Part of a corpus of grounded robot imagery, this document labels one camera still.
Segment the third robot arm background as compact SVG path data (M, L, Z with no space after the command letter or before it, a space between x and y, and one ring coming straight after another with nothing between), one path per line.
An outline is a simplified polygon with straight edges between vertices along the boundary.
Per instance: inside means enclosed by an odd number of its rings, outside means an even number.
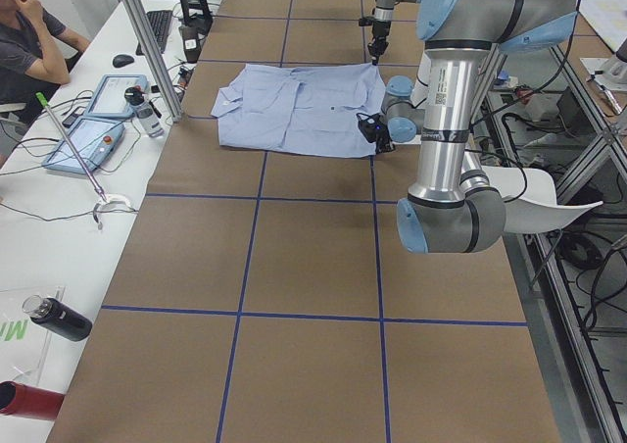
M626 92L626 41L609 58L581 58L588 80L616 103L615 93Z

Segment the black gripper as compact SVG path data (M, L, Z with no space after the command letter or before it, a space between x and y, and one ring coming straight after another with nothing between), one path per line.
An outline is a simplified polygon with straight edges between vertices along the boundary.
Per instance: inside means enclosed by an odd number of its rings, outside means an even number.
M382 121L380 114L357 113L357 119L359 131L368 143L375 144L376 154L389 153L395 150L395 144L391 140L387 125Z
M372 57L371 63L379 65L379 57L383 56L388 47L389 23L387 21L373 20L371 24L371 41L367 48Z

